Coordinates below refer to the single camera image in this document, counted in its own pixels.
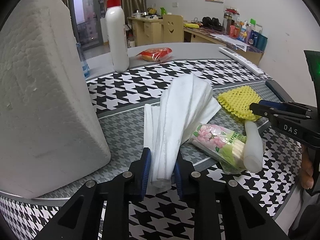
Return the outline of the person right hand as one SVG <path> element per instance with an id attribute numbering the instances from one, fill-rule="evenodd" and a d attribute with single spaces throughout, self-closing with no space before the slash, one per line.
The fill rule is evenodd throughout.
<path id="1" fill-rule="evenodd" d="M 308 148 L 302 145 L 302 162 L 300 169 L 300 183 L 301 186 L 308 190 L 313 187 L 313 166 L 309 159 Z"/>

